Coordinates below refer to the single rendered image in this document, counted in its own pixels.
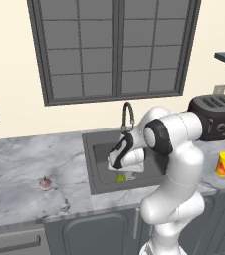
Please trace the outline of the grey arched cupboard door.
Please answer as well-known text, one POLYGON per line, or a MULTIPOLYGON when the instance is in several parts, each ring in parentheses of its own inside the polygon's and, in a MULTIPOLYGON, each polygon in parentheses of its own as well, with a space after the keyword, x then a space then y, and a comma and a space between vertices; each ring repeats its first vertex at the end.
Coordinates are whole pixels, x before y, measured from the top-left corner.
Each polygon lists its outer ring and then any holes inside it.
POLYGON ((128 219, 119 212, 78 218, 62 235, 66 255, 126 255, 128 219))

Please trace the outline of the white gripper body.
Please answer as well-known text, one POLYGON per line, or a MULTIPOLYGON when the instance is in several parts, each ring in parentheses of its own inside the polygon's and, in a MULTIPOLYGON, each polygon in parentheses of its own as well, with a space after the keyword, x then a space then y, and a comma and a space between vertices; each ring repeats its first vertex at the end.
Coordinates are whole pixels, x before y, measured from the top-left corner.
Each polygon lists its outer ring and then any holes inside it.
POLYGON ((144 172, 144 163, 134 164, 125 166, 117 170, 116 168, 112 167, 108 164, 108 170, 110 171, 118 171, 118 172, 134 172, 134 173, 143 173, 144 172))

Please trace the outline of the dark curved tap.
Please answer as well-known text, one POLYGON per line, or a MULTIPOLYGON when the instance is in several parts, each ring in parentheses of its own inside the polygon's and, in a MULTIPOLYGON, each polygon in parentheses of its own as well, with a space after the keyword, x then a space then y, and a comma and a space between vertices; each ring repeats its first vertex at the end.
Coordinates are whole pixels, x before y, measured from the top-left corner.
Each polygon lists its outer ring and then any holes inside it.
POLYGON ((122 109, 122 123, 120 131, 122 133, 127 133, 134 128, 134 112, 130 102, 125 102, 122 109))

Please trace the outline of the grey sink basin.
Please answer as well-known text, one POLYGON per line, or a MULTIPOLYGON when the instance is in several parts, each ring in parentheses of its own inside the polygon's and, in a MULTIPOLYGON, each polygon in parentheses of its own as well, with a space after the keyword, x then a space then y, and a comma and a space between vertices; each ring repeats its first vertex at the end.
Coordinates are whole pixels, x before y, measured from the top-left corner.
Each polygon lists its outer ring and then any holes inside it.
POLYGON ((168 158, 147 148, 144 172, 137 173, 134 179, 117 182, 116 172, 108 170, 108 156, 119 136, 119 130, 82 134, 91 195, 159 185, 163 180, 168 158))

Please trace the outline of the small pink cupcake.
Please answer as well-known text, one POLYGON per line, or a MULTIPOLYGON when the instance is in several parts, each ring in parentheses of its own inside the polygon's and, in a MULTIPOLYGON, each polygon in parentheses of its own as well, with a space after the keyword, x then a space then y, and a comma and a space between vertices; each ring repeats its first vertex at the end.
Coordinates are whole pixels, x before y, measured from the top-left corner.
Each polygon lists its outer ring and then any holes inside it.
POLYGON ((42 191, 49 191, 52 188, 52 181, 44 177, 39 183, 39 189, 42 191))

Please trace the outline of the dark grey framed window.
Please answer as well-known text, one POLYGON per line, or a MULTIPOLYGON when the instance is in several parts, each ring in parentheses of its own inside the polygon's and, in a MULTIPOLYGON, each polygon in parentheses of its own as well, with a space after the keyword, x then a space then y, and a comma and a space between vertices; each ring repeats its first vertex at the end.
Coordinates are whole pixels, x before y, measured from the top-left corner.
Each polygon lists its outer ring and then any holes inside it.
POLYGON ((27 0, 47 106, 180 96, 201 0, 27 0))

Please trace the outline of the black toaster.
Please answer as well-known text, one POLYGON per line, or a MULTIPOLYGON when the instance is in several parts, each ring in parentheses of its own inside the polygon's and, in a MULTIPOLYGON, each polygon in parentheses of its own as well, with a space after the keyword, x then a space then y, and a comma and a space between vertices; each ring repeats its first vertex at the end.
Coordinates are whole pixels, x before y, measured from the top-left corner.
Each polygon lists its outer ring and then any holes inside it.
POLYGON ((189 112, 196 113, 203 125, 201 140, 225 139, 225 95, 210 94, 194 97, 188 106, 189 112))

